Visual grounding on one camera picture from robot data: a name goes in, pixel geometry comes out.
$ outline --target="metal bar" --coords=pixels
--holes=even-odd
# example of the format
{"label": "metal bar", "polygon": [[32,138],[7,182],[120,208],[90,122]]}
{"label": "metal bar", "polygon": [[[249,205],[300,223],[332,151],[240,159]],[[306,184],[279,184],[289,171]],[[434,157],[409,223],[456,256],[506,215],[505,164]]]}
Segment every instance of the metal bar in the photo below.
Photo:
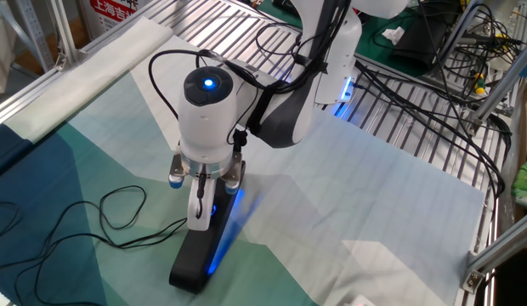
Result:
{"label": "metal bar", "polygon": [[473,119],[485,122],[490,116],[492,111],[500,104],[505,98],[509,90],[514,87],[515,83],[519,80],[520,72],[527,66],[527,46],[518,56],[518,59],[509,67],[509,70],[498,82],[496,88],[492,90],[486,100],[481,106],[473,113]]}
{"label": "metal bar", "polygon": [[489,273],[525,247],[527,247],[527,216],[518,221],[479,255],[470,258],[467,264],[467,273],[472,271],[478,271],[482,274]]}
{"label": "metal bar", "polygon": [[47,5],[52,16],[52,22],[59,35],[59,45],[61,55],[63,55],[63,58],[61,55],[59,56],[57,65],[60,69],[64,69],[67,65],[74,65],[81,59],[79,59],[77,48],[73,41],[63,2],[61,0],[48,0]]}
{"label": "metal bar", "polygon": [[464,14],[462,14],[462,17],[456,23],[454,31],[452,31],[449,38],[447,39],[447,42],[441,49],[441,52],[439,54],[439,59],[441,60],[441,63],[445,63],[446,60],[450,58],[452,51],[454,51],[454,47],[458,44],[458,41],[460,40],[460,38],[462,38],[462,35],[464,34],[468,26],[471,25],[471,21],[475,17],[475,14],[477,14],[477,12],[479,11],[478,9],[474,9],[475,5],[481,4],[482,2],[483,0],[473,0],[469,2],[466,7],[466,10],[464,11]]}
{"label": "metal bar", "polygon": [[1,3],[1,1],[0,1],[0,13],[4,17],[4,19],[10,24],[10,26],[12,26],[16,34],[18,34],[18,37],[20,38],[20,40],[27,46],[31,54],[33,54],[33,56],[36,59],[39,59],[39,53],[37,51],[37,46],[35,46],[35,43],[33,43],[33,41],[27,36],[24,30],[22,30],[21,26],[14,19],[14,16],[12,15],[12,13],[10,13],[10,10],[7,7],[5,7]]}
{"label": "metal bar", "polygon": [[24,20],[27,34],[37,48],[37,60],[45,72],[49,71],[54,67],[54,61],[50,54],[50,48],[46,43],[46,37],[44,36],[41,24],[35,14],[33,4],[31,3],[31,0],[17,0],[16,4],[20,9],[20,14]]}

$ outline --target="blue led light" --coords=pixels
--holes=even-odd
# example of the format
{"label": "blue led light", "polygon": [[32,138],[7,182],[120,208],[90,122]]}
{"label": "blue led light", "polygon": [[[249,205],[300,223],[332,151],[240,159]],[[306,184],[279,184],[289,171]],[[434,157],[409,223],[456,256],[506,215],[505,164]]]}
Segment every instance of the blue led light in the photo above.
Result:
{"label": "blue led light", "polygon": [[349,90],[350,81],[352,81],[352,77],[351,76],[345,82],[345,85],[343,87],[343,92],[341,93],[341,100],[349,99],[349,97],[347,97],[347,91]]}
{"label": "blue led light", "polygon": [[[234,210],[235,207],[238,206],[239,203],[241,203],[244,195],[245,195],[244,190],[239,190],[237,192],[237,197],[235,198],[235,202],[233,203],[232,210]],[[231,233],[234,235],[224,235],[223,234],[222,239],[220,240],[220,243],[218,244],[218,249],[216,250],[216,253],[214,254],[214,258],[212,259],[211,265],[209,266],[209,270],[207,271],[208,275],[212,275],[214,273],[214,271],[216,270],[216,268],[222,261],[222,258],[224,258],[224,255],[226,254],[228,249],[230,249],[231,244],[233,243],[233,241],[237,237],[237,234],[239,234],[240,231],[241,231],[241,228],[236,229],[234,233]]]}

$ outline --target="green fabric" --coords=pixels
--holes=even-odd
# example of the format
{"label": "green fabric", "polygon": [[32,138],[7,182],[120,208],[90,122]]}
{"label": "green fabric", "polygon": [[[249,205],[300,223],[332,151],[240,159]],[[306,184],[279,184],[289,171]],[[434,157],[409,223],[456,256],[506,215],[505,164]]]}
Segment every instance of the green fabric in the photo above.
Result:
{"label": "green fabric", "polygon": [[[371,60],[375,60],[381,64],[385,64],[390,68],[394,68],[397,71],[404,72],[412,77],[419,77],[426,73],[423,69],[417,69],[410,63],[405,62],[401,59],[395,59],[391,57],[394,47],[392,42],[385,38],[382,34],[387,29],[397,29],[401,26],[405,31],[409,30],[413,23],[413,15],[408,12],[403,12],[392,20],[385,20],[382,18],[372,17],[363,26],[362,36],[358,43],[356,53],[365,56]],[[384,45],[389,48],[383,48],[376,45],[373,42],[373,36],[376,35],[377,43]]]}
{"label": "green fabric", "polygon": [[516,197],[517,203],[527,208],[527,162],[518,171],[512,193]]}

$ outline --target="blue fabric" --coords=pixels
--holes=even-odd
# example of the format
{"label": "blue fabric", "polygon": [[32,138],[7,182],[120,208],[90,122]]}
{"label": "blue fabric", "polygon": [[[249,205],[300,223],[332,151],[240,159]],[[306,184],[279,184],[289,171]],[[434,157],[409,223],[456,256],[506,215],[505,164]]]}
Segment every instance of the blue fabric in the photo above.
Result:
{"label": "blue fabric", "polygon": [[26,154],[33,144],[18,136],[4,124],[0,125],[0,174]]}
{"label": "blue fabric", "polygon": [[[20,223],[0,239],[0,265],[39,254],[60,214],[71,203],[82,200],[75,165],[71,147],[53,133],[0,176],[0,201],[16,203],[21,214]],[[12,210],[0,208],[0,230],[11,216]],[[90,232],[83,206],[73,207],[61,224],[53,240]],[[20,278],[22,303],[14,293],[16,275],[32,264],[0,269],[0,292],[18,305],[40,304],[33,294],[36,269]],[[44,264],[37,290],[42,299],[52,303],[106,304],[92,239],[79,237],[62,243]]]}

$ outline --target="black wire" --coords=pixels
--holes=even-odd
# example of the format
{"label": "black wire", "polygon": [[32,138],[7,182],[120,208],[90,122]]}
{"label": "black wire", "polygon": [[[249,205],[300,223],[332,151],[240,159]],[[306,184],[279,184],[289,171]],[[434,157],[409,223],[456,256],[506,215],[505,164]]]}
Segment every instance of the black wire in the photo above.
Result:
{"label": "black wire", "polygon": [[[110,196],[112,196],[112,195],[114,195],[114,194],[116,194],[118,192],[123,192],[123,191],[128,191],[128,190],[139,190],[139,191],[141,191],[142,194],[143,194],[143,199],[141,201],[141,204],[138,205],[138,208],[137,208],[135,214],[129,219],[129,221],[126,224],[120,225],[120,226],[114,226],[114,225],[111,224],[110,220],[107,218],[106,214],[103,212],[103,209],[104,209],[104,206],[105,206],[105,202]],[[35,269],[35,268],[38,268],[38,270],[37,270],[37,277],[36,277],[36,280],[35,280],[35,284],[34,284],[34,287],[33,287],[33,293],[34,293],[36,299],[40,303],[46,304],[46,305],[54,305],[54,306],[59,306],[59,305],[99,305],[98,303],[94,303],[94,302],[50,303],[50,302],[44,301],[39,296],[38,290],[37,290],[38,289],[38,282],[39,282],[39,279],[40,279],[40,274],[41,274],[41,272],[43,270],[43,265],[50,258],[50,256],[54,253],[54,251],[57,249],[57,247],[61,243],[63,243],[64,241],[71,240],[71,239],[76,238],[76,237],[81,237],[81,236],[91,237],[91,238],[97,239],[97,240],[99,240],[101,242],[104,242],[107,246],[114,247],[114,248],[117,248],[117,249],[122,249],[122,250],[135,248],[135,247],[150,247],[150,246],[154,246],[156,244],[162,243],[165,240],[169,239],[171,236],[173,236],[177,232],[177,230],[180,229],[180,227],[182,227],[186,223],[187,219],[186,218],[182,218],[180,220],[177,220],[177,221],[169,224],[166,228],[161,229],[161,230],[157,231],[154,234],[145,235],[145,236],[139,237],[139,238],[131,240],[131,241],[123,242],[121,244],[115,243],[109,237],[109,234],[106,231],[106,228],[104,227],[104,222],[112,230],[124,230],[124,229],[126,229],[128,227],[133,226],[135,224],[137,218],[140,215],[140,212],[141,212],[141,209],[142,209],[143,205],[146,203],[146,198],[147,198],[147,195],[146,195],[145,189],[143,189],[142,187],[137,186],[137,185],[130,185],[130,186],[122,187],[122,188],[119,188],[119,189],[113,190],[112,192],[107,193],[106,195],[104,195],[101,198],[101,200],[99,201],[99,205],[97,205],[97,204],[95,204],[95,203],[93,203],[91,201],[78,201],[78,202],[72,203],[68,207],[66,207],[64,209],[64,211],[60,214],[60,216],[58,218],[58,221],[54,225],[53,229],[48,233],[47,237],[45,238],[44,243],[42,244],[41,251],[35,257],[28,258],[28,259],[25,259],[25,260],[21,260],[21,261],[18,261],[18,262],[12,262],[12,263],[6,263],[6,264],[3,264],[3,265],[0,265],[0,269],[5,269],[7,267],[11,267],[11,266],[18,265],[18,264],[24,264],[24,263],[37,261],[36,263],[32,264],[31,266],[21,270],[16,275],[16,278],[15,278],[15,281],[14,281],[14,291],[15,291],[16,297],[18,298],[18,301],[20,302],[20,306],[23,305],[23,301],[22,301],[22,298],[21,298],[21,295],[20,295],[20,292],[19,292],[19,288],[18,288],[19,279],[20,279],[20,277],[22,275],[24,275],[25,273],[27,273],[27,272],[31,271],[32,269]],[[17,207],[14,203],[10,203],[10,202],[3,202],[2,201],[0,203],[8,203],[8,205],[13,205],[14,207]],[[92,234],[92,233],[78,233],[78,234],[74,234],[74,235],[68,235],[68,236],[65,236],[65,237],[61,237],[58,240],[52,242],[53,236],[54,236],[56,230],[59,228],[59,226],[61,224],[61,221],[63,220],[64,216],[73,207],[76,207],[76,206],[79,206],[79,205],[89,205],[91,207],[96,208],[99,211],[99,225],[100,225],[101,229],[103,230],[103,232],[105,234],[105,237],[102,237],[102,236],[99,236],[99,235],[96,235],[96,234]],[[9,228],[12,229],[12,227],[14,227],[15,224],[13,224],[12,221],[10,222],[10,224],[12,224],[12,225],[10,225]],[[167,230],[171,229],[175,225],[178,225],[178,226],[176,228],[174,228],[173,230],[171,230],[169,233],[166,233]]]}
{"label": "black wire", "polygon": [[[365,90],[367,93],[369,93],[370,95],[372,95],[373,97],[375,97],[376,99],[382,101],[382,102],[385,102],[387,104],[390,104],[392,106],[400,106],[400,105],[397,105],[395,104],[393,101],[389,100],[389,99],[383,99],[381,97],[379,97],[378,94],[376,93],[373,93],[369,88],[366,88],[366,87],[363,87],[363,86],[360,86],[360,85],[356,85],[355,86],[356,88],[359,88],[359,89],[362,89],[362,90]],[[409,108],[409,109],[412,109],[414,111],[416,111],[412,106],[410,105],[404,105],[404,107],[406,108]],[[446,117],[446,118],[450,118],[450,119],[456,119],[458,120],[458,118],[456,116],[450,116],[450,115],[447,115],[447,114],[443,114],[443,113],[440,113],[440,112],[437,112],[437,111],[431,111],[431,110],[425,110],[424,112],[420,112],[420,114],[432,114],[432,115],[436,115],[436,116],[442,116],[442,117]],[[499,128],[492,128],[492,127],[487,127],[485,125],[482,125],[482,124],[479,124],[477,122],[472,122],[472,121],[469,121],[467,119],[462,119],[463,122],[466,122],[466,123],[471,123],[471,124],[474,124],[474,125],[477,125],[481,128],[485,128],[485,129],[488,129],[490,131],[496,131],[496,132],[499,132],[499,133],[504,133],[504,134],[507,134],[507,135],[512,135],[511,133],[511,130],[509,130],[509,128],[507,127],[506,129],[499,129]]]}
{"label": "black wire", "polygon": [[490,157],[488,155],[486,155],[486,153],[482,152],[479,156],[478,155],[475,155],[474,153],[470,152],[468,149],[460,146],[459,144],[457,144],[455,141],[451,140],[451,139],[448,139],[447,137],[445,137],[441,132],[438,132],[436,129],[434,129],[433,127],[429,126],[429,122],[426,123],[420,116],[417,116],[417,114],[414,113],[414,111],[417,111],[417,112],[420,112],[422,113],[423,115],[427,116],[430,120],[433,120],[433,121],[436,121],[438,124],[440,124],[443,128],[446,128],[448,129],[451,133],[455,134],[458,138],[460,138],[461,140],[465,141],[466,143],[468,143],[470,146],[475,146],[475,144],[473,144],[473,141],[472,143],[470,144],[469,143],[469,138],[466,137],[463,133],[460,133],[456,130],[456,128],[452,127],[450,124],[448,124],[446,121],[438,118],[437,116],[431,114],[430,112],[424,110],[423,108],[421,108],[420,106],[418,105],[415,105],[413,103],[411,103],[409,100],[399,96],[394,90],[392,90],[391,88],[387,87],[383,82],[381,82],[376,75],[374,75],[371,71],[369,71],[369,69],[367,69],[365,66],[363,66],[360,62],[356,62],[356,67],[360,70],[360,72],[362,73],[362,75],[364,77],[366,77],[378,90],[380,90],[384,96],[386,96],[387,98],[389,98],[392,102],[394,102],[395,104],[397,104],[399,107],[402,108],[403,111],[405,111],[408,115],[410,115],[411,117],[413,117],[415,120],[419,121],[425,128],[427,128],[429,131],[435,133],[436,135],[438,135],[440,138],[442,138],[443,140],[447,141],[448,143],[450,143],[451,145],[455,146],[456,148],[464,151],[466,154],[476,158],[477,160],[479,160],[481,163],[483,163],[484,165],[489,165],[489,164],[493,164],[493,161],[490,159]]}
{"label": "black wire", "polygon": [[231,134],[233,133],[233,131],[235,130],[235,127],[237,126],[237,124],[239,124],[239,122],[241,122],[241,119],[247,114],[247,112],[254,106],[254,104],[256,103],[256,101],[258,101],[258,94],[259,94],[259,89],[256,88],[256,94],[254,95],[254,100],[252,101],[252,103],[246,108],[245,111],[243,111],[243,113],[241,114],[241,116],[239,117],[239,119],[237,119],[237,122],[235,123],[235,125],[230,129],[229,133],[228,133],[228,138],[226,139],[228,145],[234,145],[234,143],[230,142],[230,138],[231,138]]}
{"label": "black wire", "polygon": [[0,206],[11,206],[11,207],[14,207],[13,217],[10,219],[10,221],[7,224],[7,226],[5,226],[0,231],[0,239],[1,239],[1,237],[6,235],[14,226],[16,226],[16,224],[17,224],[16,219],[18,218],[19,210],[18,210],[18,206],[16,204],[14,204],[13,202],[9,202],[9,201],[0,201]]}
{"label": "black wire", "polygon": [[[479,148],[473,142],[473,140],[471,138],[471,135],[469,134],[468,130],[466,129],[466,127],[462,123],[462,118],[460,117],[460,114],[458,114],[458,111],[456,110],[454,105],[452,105],[452,97],[451,97],[451,94],[449,93],[449,86],[448,86],[447,81],[446,81],[445,71],[443,70],[443,66],[440,63],[438,50],[435,47],[435,45],[433,44],[434,38],[432,37],[432,30],[430,28],[430,24],[428,23],[428,19],[426,18],[426,14],[424,12],[424,7],[422,6],[421,0],[417,0],[417,1],[418,1],[418,6],[420,7],[420,10],[421,10],[421,13],[422,13],[422,17],[424,18],[424,22],[426,24],[426,28],[428,30],[428,35],[430,36],[430,39],[432,40],[433,51],[434,51],[435,58],[436,58],[437,63],[438,63],[438,67],[439,67],[439,71],[441,73],[441,77],[443,78],[443,85],[445,87],[445,92],[447,94],[448,101],[449,101],[449,103],[451,105],[452,110],[455,113],[455,116],[458,118],[458,124],[460,125],[460,127],[462,128],[462,131],[465,133],[465,136],[466,136],[466,137],[461,137],[461,139],[464,138],[465,139],[464,141],[466,141],[466,143],[468,143],[470,146],[472,146],[477,151],[477,153],[479,154],[479,156],[481,158],[484,158],[487,161],[487,163],[484,164],[484,167],[485,167],[485,169],[486,169],[486,171],[487,171],[487,173],[489,175],[490,186],[492,187],[492,190],[493,190],[493,193],[494,193],[495,199],[496,199],[503,192],[503,190],[505,189],[505,182],[503,181],[503,178],[502,178],[502,176],[500,174],[499,169],[494,164],[494,161],[486,153],[484,153],[481,148]],[[493,20],[492,19],[492,13],[491,13],[490,10],[489,10],[489,15],[490,15],[490,20]],[[491,169],[496,174],[497,179],[498,179],[498,188],[497,189],[495,187],[494,179],[492,177],[492,172],[490,171]]]}
{"label": "black wire", "polygon": [[197,57],[203,57],[203,56],[207,56],[207,57],[210,57],[208,54],[206,54],[204,51],[206,50],[202,50],[202,51],[191,51],[191,50],[165,50],[165,51],[161,51],[161,52],[158,52],[157,54],[154,54],[152,56],[152,58],[150,59],[150,62],[148,63],[148,75],[149,75],[149,78],[150,78],[150,83],[152,83],[152,87],[154,88],[154,90],[158,93],[158,95],[160,96],[161,100],[165,103],[165,105],[167,106],[167,108],[169,108],[169,110],[173,113],[173,115],[175,116],[175,118],[177,118],[177,120],[179,119],[179,114],[177,113],[177,111],[173,108],[173,106],[169,103],[169,101],[167,101],[167,99],[165,98],[165,96],[163,95],[162,91],[158,88],[158,86],[156,85],[156,81],[154,80],[154,74],[152,72],[152,66],[154,65],[154,62],[160,58],[161,56],[163,55],[166,55],[166,54],[192,54],[192,55],[195,55],[196,58]]}

